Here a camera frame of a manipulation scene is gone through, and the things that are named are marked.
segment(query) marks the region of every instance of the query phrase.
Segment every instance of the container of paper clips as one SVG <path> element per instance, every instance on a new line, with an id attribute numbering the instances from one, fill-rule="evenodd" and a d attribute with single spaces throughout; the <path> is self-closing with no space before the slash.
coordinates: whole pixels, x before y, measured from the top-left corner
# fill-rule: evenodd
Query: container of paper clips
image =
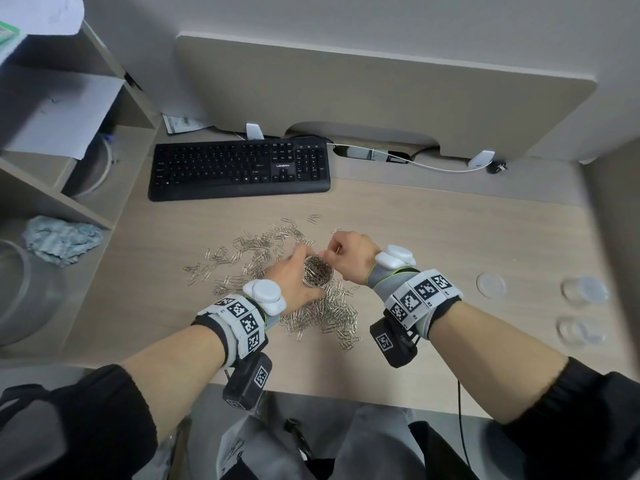
<path id="1" fill-rule="evenodd" d="M 309 288 L 323 288 L 333 277 L 333 268 L 325 263 L 320 256 L 309 256 L 305 259 L 305 273 L 302 282 Z"/>

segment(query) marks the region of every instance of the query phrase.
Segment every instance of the desk surface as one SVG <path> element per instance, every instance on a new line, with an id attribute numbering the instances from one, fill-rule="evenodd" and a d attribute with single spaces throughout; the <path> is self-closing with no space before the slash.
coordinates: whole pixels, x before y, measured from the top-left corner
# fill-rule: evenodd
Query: desk surface
<path id="1" fill-rule="evenodd" d="M 147 198 L 149 172 L 147 158 L 68 338 L 68 363 L 121 361 L 187 327 L 214 301 L 214 279 L 240 274 L 241 265 L 220 266 L 208 281 L 190 287 L 182 267 L 203 262 L 207 248 L 231 248 L 245 230 L 263 232 L 291 217 L 318 242 L 316 250 L 336 228 L 367 233 L 381 246 L 409 248 L 419 267 L 441 270 L 469 303 L 599 371 L 638 377 L 617 299 L 576 310 L 560 293 L 565 277 L 583 274 L 599 276 L 613 289 L 588 209 L 339 178 L 325 194 L 153 203 Z M 309 214 L 323 217 L 313 225 Z M 477 291 L 476 277 L 487 271 L 505 279 L 503 299 Z M 347 353 L 333 334 L 316 328 L 300 342 L 280 326 L 269 332 L 268 389 L 457 412 L 456 380 L 432 345 L 420 341 L 418 357 L 392 369 L 369 336 L 369 325 L 381 316 L 379 299 L 361 288 L 350 302 L 360 313 L 363 340 Z M 569 349 L 559 341 L 556 318 L 576 315 L 603 320 L 603 346 Z M 224 374 L 214 381 L 224 383 Z M 462 409 L 486 416 L 466 393 Z"/>

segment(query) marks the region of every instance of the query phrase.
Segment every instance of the person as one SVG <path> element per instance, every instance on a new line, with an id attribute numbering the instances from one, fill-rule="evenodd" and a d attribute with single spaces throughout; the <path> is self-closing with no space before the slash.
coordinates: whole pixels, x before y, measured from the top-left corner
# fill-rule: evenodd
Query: person
<path id="1" fill-rule="evenodd" d="M 336 232 L 320 256 L 345 280 L 364 285 L 380 252 L 366 235 Z M 324 291 L 302 280 L 304 259 L 313 253 L 297 244 L 292 256 L 265 275 L 280 287 L 284 314 L 323 296 Z M 408 273 L 413 276 L 416 270 Z M 443 312 L 432 315 L 421 334 L 521 448 L 530 478 L 615 480 L 635 473 L 640 465 L 640 385 L 617 372 L 599 374 L 463 300 L 447 300 Z M 75 385 L 5 391 L 0 477 L 119 479 L 135 474 L 229 361 L 232 347 L 226 335 L 203 320 Z M 464 465 L 443 468 L 440 460 L 448 453 L 434 449 L 433 430 L 409 421 L 402 409 L 364 405 L 322 473 L 248 416 L 224 435 L 217 473 L 224 480 L 475 478 Z"/>

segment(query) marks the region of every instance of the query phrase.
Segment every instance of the pile of paper clips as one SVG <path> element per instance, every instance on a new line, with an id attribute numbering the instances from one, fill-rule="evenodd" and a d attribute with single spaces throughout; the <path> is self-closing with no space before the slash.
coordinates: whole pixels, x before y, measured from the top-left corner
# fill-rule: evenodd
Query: pile of paper clips
<path id="1" fill-rule="evenodd" d="M 312 214 L 307 218 L 307 221 L 316 225 L 320 217 L 322 216 L 319 214 Z M 315 245 L 316 242 L 309 241 L 298 229 L 293 219 L 283 217 L 280 220 L 284 225 L 271 225 L 268 231 L 259 235 L 252 235 L 245 231 L 244 235 L 233 241 L 233 251 L 224 246 L 218 247 L 215 251 L 207 249 L 204 264 L 196 263 L 194 266 L 182 268 L 189 273 L 187 285 L 191 286 L 198 280 L 207 281 L 218 266 L 225 264 L 233 266 L 243 257 L 251 254 L 249 261 L 246 261 L 242 266 L 240 275 L 229 274 L 224 279 L 215 281 L 213 295 L 240 293 L 246 282 L 262 278 L 265 270 L 273 262 L 284 258 L 284 243 L 287 239 L 293 238 L 296 242 L 302 242 L 311 247 Z M 280 319 L 280 325 L 285 328 L 288 335 L 297 333 L 298 341 L 302 339 L 302 335 L 309 326 L 318 326 L 323 333 L 334 332 L 341 348 L 348 351 L 361 339 L 356 336 L 358 312 L 346 302 L 347 297 L 353 296 L 353 292 L 359 286 L 345 288 L 342 280 L 332 278 L 333 270 L 330 273 L 329 270 L 323 269 L 321 264 L 323 263 L 318 263 L 315 259 L 310 258 L 305 263 L 305 273 L 307 279 L 314 284 L 326 283 L 322 286 L 326 291 L 326 296 L 303 306 L 292 314 L 283 316 Z"/>

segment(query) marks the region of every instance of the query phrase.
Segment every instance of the person's right hand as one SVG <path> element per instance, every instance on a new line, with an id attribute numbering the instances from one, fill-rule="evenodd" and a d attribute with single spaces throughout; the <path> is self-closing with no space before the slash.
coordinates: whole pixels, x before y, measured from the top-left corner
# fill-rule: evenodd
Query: person's right hand
<path id="1" fill-rule="evenodd" d="M 320 257 L 333 266 L 347 281 L 367 284 L 367 277 L 376 265 L 376 254 L 381 249 L 366 234 L 356 231 L 336 231 Z"/>

